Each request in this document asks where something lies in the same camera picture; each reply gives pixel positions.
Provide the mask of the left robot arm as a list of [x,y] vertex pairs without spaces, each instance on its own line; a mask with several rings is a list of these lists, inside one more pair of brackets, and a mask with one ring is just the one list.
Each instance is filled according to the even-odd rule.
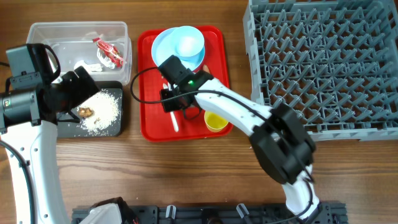
[[100,91],[83,67],[53,69],[49,45],[7,49],[11,77],[1,93],[1,146],[9,158],[18,223],[69,223],[56,145],[61,114]]

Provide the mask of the red snack wrapper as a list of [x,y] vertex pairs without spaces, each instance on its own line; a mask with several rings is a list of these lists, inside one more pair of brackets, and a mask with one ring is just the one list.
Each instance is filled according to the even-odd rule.
[[93,39],[93,42],[98,47],[97,57],[105,67],[115,69],[123,66],[124,59],[114,45],[103,41],[99,37]]

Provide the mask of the yellow plastic cup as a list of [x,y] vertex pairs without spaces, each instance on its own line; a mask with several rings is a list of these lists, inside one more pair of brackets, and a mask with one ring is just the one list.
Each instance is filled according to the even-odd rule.
[[205,111],[204,121],[207,129],[213,133],[222,131],[229,124],[227,120],[211,111]]

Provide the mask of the small light blue bowl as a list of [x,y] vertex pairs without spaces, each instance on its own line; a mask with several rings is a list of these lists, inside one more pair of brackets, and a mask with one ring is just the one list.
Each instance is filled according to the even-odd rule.
[[192,26],[180,26],[171,34],[172,48],[182,60],[193,60],[205,47],[203,34]]

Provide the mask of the brown food scrap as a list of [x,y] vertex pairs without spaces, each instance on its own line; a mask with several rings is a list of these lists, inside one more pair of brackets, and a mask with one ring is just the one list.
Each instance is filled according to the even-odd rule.
[[94,115],[94,111],[90,108],[81,107],[78,109],[78,115],[82,118],[89,118]]

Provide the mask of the large light blue plate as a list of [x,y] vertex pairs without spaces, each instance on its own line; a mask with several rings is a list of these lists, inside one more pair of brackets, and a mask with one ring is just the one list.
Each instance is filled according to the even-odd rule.
[[[175,55],[171,43],[171,34],[177,27],[173,27],[161,32],[154,40],[151,48],[151,55],[154,63],[159,66],[170,56]],[[205,58],[205,47],[193,58],[193,60],[181,60],[181,63],[192,71],[195,71],[204,61]]]

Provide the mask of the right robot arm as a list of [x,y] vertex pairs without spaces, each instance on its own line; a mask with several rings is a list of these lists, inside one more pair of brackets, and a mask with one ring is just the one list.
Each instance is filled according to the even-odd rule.
[[294,217],[303,222],[315,217],[320,201],[310,173],[316,144],[291,107],[257,104],[230,90],[210,73],[184,67],[174,55],[158,69],[176,87],[169,101],[177,109],[194,105],[240,129],[248,136],[262,169],[282,185],[286,207]]

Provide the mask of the white plastic spoon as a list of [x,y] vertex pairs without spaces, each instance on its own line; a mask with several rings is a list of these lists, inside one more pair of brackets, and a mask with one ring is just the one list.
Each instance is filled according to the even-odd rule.
[[[171,90],[171,86],[170,86],[169,83],[163,83],[162,86],[163,86],[163,89]],[[170,117],[171,117],[171,120],[172,120],[174,131],[176,133],[179,132],[179,126],[178,126],[177,119],[176,119],[175,114],[174,114],[173,111],[170,112]]]

